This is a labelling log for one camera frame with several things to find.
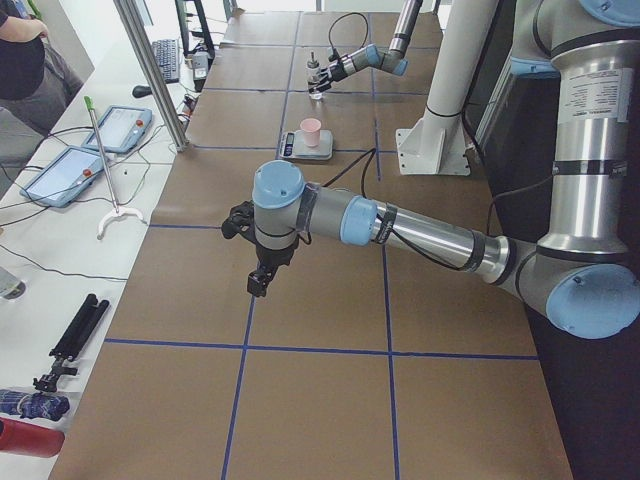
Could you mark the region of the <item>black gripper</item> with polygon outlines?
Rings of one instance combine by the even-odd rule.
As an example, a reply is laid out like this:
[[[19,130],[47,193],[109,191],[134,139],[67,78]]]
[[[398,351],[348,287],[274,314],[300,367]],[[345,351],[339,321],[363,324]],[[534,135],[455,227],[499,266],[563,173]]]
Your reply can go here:
[[[240,235],[255,245],[259,266],[249,273],[247,291],[254,297],[265,297],[280,266],[289,265],[299,246],[295,230],[275,236],[264,233],[254,219],[254,204],[244,201],[231,208],[222,223],[222,235],[230,240]]]
[[[337,52],[329,55],[329,65],[322,69],[322,74],[308,78],[309,93],[323,93],[331,88],[333,82],[339,82],[356,73],[354,55],[339,56]]]

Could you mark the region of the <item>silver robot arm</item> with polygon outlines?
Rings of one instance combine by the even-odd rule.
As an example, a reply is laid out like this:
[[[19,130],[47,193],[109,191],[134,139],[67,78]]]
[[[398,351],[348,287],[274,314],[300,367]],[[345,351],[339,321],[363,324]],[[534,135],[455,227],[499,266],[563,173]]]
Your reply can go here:
[[[402,76],[408,66],[405,55],[422,4],[422,0],[411,0],[404,3],[387,50],[379,50],[375,44],[365,44],[366,36],[369,32],[369,24],[362,13],[349,12],[335,20],[328,30],[329,64],[326,67],[321,67],[314,53],[310,54],[310,58],[307,61],[307,86],[310,97],[312,99],[321,99],[322,94],[329,90],[334,82],[342,81],[367,68]],[[358,50],[350,54],[340,55],[332,41],[332,30],[340,20],[350,15],[358,15],[364,20],[366,36]]]
[[[639,314],[639,282],[618,238],[627,171],[629,105],[639,66],[635,1],[520,1],[511,71],[560,80],[547,233],[530,243],[488,236],[304,179],[273,160],[255,173],[250,200],[222,224],[256,248],[248,291],[263,296],[279,267],[313,235],[390,244],[453,271],[480,275],[585,339],[607,338]]]

